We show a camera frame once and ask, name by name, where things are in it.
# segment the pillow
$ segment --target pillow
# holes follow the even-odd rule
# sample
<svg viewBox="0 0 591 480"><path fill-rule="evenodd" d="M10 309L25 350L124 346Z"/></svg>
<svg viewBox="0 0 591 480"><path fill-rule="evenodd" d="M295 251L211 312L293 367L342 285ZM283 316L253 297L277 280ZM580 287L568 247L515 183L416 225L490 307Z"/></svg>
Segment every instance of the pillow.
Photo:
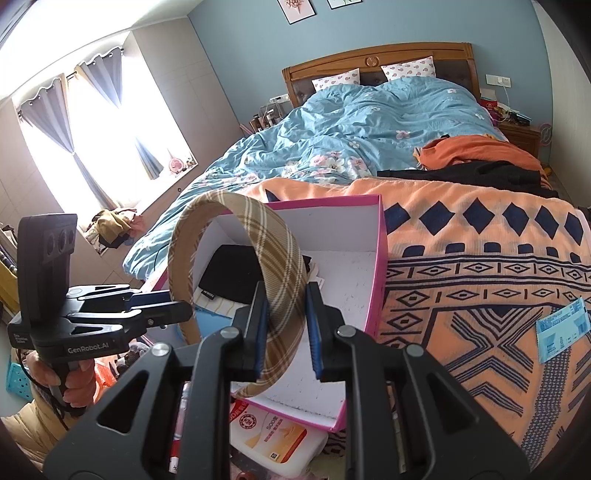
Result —
<svg viewBox="0 0 591 480"><path fill-rule="evenodd" d="M324 77L321 79L312 80L316 92L332 87L333 85L359 85L359 69L351 70L350 72L339 73L332 77Z"/></svg>
<svg viewBox="0 0 591 480"><path fill-rule="evenodd" d="M426 59L413 60L405 63L394 63L382 67L389 82L403 79L405 77L434 77L435 66L433 57Z"/></svg>

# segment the wooden nightstand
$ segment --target wooden nightstand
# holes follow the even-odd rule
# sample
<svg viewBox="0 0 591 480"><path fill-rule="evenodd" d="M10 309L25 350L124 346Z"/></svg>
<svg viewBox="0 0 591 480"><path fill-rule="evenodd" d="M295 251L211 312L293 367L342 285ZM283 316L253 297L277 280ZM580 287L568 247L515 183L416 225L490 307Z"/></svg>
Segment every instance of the wooden nightstand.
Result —
<svg viewBox="0 0 591 480"><path fill-rule="evenodd" d="M538 158L540 152L540 131L538 129L503 122L499 124L499 130L513 145Z"/></svg>

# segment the blue duvet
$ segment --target blue duvet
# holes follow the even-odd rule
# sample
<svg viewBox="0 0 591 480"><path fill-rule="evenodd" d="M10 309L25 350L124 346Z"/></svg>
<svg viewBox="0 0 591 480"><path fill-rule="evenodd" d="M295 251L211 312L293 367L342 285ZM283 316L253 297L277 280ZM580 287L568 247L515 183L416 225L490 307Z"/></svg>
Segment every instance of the blue duvet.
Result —
<svg viewBox="0 0 591 480"><path fill-rule="evenodd" d="M132 247L124 270L146 279L167 258L183 207L212 189L237 191L273 177L349 184L378 170L416 168L415 147L442 135L502 135L463 87L409 77L378 87L337 85L279 125L237 142L178 197Z"/></svg>

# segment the framed picture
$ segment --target framed picture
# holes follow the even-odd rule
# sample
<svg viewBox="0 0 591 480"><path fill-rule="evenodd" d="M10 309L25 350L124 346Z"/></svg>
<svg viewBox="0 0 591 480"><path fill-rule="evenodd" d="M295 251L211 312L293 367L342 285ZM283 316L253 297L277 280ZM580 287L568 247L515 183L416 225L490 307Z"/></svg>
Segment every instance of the framed picture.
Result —
<svg viewBox="0 0 591 480"><path fill-rule="evenodd" d="M360 4L362 0L328 0L330 8L346 7L347 5Z"/></svg>
<svg viewBox="0 0 591 480"><path fill-rule="evenodd" d="M308 17L316 15L314 7L310 3L310 0L277 0L285 18L290 23L296 23Z"/></svg>

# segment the electrical outlet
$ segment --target electrical outlet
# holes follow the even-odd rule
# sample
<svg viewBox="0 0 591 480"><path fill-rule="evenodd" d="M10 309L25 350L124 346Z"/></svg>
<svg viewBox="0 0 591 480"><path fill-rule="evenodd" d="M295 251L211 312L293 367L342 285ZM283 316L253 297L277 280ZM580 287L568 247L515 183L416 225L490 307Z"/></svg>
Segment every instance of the electrical outlet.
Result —
<svg viewBox="0 0 591 480"><path fill-rule="evenodd" d="M290 101L290 94L289 93L284 93L283 95L269 98L269 103L281 103L281 102L289 102L289 101Z"/></svg>
<svg viewBox="0 0 591 480"><path fill-rule="evenodd" d="M487 75L486 82L489 85L511 88L511 79L509 77L499 77L497 75Z"/></svg>

